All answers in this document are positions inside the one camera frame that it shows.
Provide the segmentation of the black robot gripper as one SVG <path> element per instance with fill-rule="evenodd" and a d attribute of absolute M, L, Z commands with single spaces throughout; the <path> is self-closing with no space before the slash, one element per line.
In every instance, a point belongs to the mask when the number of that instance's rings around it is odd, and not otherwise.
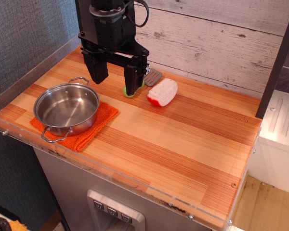
<path fill-rule="evenodd" d="M 149 51 L 135 40 L 138 25 L 133 4 L 91 4 L 98 43 L 81 39 L 82 54 L 96 84 L 108 77 L 107 63 L 124 67 L 124 95 L 135 95 L 144 86 L 144 74 L 150 70 Z"/>

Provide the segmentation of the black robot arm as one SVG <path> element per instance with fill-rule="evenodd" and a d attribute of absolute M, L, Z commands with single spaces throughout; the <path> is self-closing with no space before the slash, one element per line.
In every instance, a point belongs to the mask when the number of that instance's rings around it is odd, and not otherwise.
<path fill-rule="evenodd" d="M 138 25 L 132 0 L 77 0 L 84 62 L 96 84 L 108 77 L 108 64 L 124 69 L 126 97 L 133 97 L 150 71 L 149 50 L 136 40 Z"/>

